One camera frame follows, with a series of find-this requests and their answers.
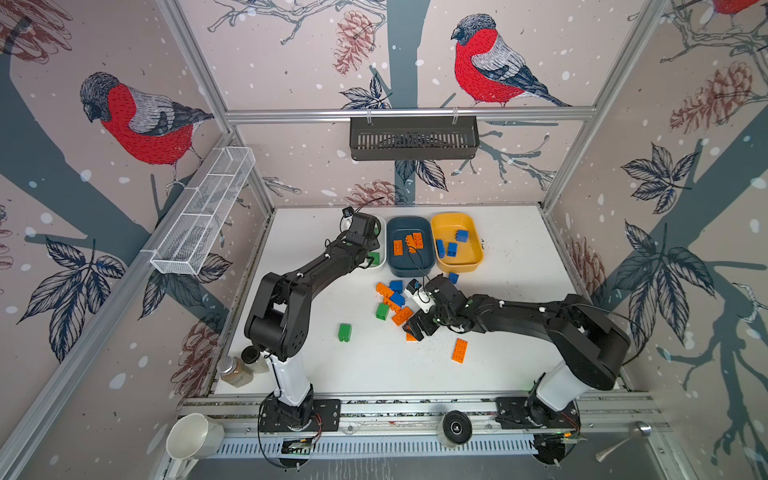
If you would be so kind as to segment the dark teal plastic bin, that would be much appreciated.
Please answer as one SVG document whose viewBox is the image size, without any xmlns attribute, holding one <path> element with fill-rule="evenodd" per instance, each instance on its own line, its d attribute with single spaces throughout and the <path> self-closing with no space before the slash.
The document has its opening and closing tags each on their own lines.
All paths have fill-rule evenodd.
<svg viewBox="0 0 768 480">
<path fill-rule="evenodd" d="M 433 236 L 427 219 L 398 216 L 387 221 L 387 264 L 395 277 L 422 277 L 435 264 Z"/>
</svg>

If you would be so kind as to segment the orange lego brick vertical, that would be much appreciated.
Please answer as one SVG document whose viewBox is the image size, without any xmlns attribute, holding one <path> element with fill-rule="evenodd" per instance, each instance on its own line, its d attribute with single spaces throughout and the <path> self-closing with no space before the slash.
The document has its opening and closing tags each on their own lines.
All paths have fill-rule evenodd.
<svg viewBox="0 0 768 480">
<path fill-rule="evenodd" d="M 424 247 L 423 237 L 420 232 L 415 232 L 411 235 L 413 239 L 414 248 L 420 250 Z"/>
</svg>

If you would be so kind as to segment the yellow plastic bin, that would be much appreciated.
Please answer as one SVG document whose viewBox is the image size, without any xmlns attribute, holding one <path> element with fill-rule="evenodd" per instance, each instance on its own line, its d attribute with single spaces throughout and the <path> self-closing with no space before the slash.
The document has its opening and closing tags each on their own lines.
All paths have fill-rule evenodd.
<svg viewBox="0 0 768 480">
<path fill-rule="evenodd" d="M 449 242 L 458 244 L 456 257 L 445 255 L 444 258 L 440 259 L 437 255 L 440 270 L 445 273 L 462 274 L 473 272 L 481 265 L 484 260 L 484 251 L 471 216 L 460 212 L 440 213 L 431 219 L 430 224 L 436 253 L 435 241 L 437 239 L 444 242 L 446 251 Z M 467 230 L 470 235 L 469 241 L 466 243 L 457 242 L 455 240 L 457 230 Z"/>
</svg>

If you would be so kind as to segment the small blue lego brick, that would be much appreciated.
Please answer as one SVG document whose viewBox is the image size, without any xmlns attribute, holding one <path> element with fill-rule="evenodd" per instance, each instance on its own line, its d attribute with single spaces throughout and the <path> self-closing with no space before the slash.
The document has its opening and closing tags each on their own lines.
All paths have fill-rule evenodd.
<svg viewBox="0 0 768 480">
<path fill-rule="evenodd" d="M 469 241 L 470 235 L 467 230 L 457 230 L 455 233 L 455 240 L 457 242 L 466 243 Z"/>
</svg>

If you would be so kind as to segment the white plastic bin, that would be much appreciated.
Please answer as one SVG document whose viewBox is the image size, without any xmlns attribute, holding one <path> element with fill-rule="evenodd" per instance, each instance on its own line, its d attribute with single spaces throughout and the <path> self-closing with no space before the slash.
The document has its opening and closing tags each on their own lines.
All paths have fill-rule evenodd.
<svg viewBox="0 0 768 480">
<path fill-rule="evenodd" d="M 379 269 L 386 262 L 386 254 L 387 254 L 386 221 L 381 216 L 378 216 L 378 215 L 376 215 L 375 218 L 377 219 L 377 228 L 375 229 L 375 231 L 377 232 L 378 248 L 372 250 L 371 252 L 377 252 L 380 255 L 380 264 L 377 266 L 371 265 L 371 259 L 368 257 L 368 255 L 371 252 L 369 252 L 366 258 L 364 259 L 363 263 L 361 264 L 361 267 L 363 269 Z"/>
</svg>

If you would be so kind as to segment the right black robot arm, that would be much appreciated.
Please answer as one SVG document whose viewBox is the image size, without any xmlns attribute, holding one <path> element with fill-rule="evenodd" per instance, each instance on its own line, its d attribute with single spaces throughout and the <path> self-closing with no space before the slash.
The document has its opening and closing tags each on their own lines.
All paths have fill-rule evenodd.
<svg viewBox="0 0 768 480">
<path fill-rule="evenodd" d="M 528 336 L 556 347 L 561 361 L 535 381 L 523 403 L 525 421 L 531 425 L 544 425 L 590 389 L 613 389 L 631 345 L 606 313 L 577 294 L 545 303 L 465 296 L 442 275 L 426 285 L 412 280 L 404 293 L 417 309 L 402 328 L 418 341 L 445 327 L 458 334 Z"/>
</svg>

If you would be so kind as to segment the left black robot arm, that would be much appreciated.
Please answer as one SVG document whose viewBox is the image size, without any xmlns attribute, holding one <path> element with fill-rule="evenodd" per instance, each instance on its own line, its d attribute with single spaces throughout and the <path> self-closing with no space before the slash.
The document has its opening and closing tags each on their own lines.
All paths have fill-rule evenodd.
<svg viewBox="0 0 768 480">
<path fill-rule="evenodd" d="M 314 390 L 300 357 L 313 299 L 337 279 L 372 264 L 381 230 L 377 217 L 353 212 L 349 227 L 322 254 L 291 272 L 268 273 L 258 285 L 244 335 L 264 354 L 276 382 L 277 412 L 292 428 L 306 426 L 313 414 Z"/>
</svg>

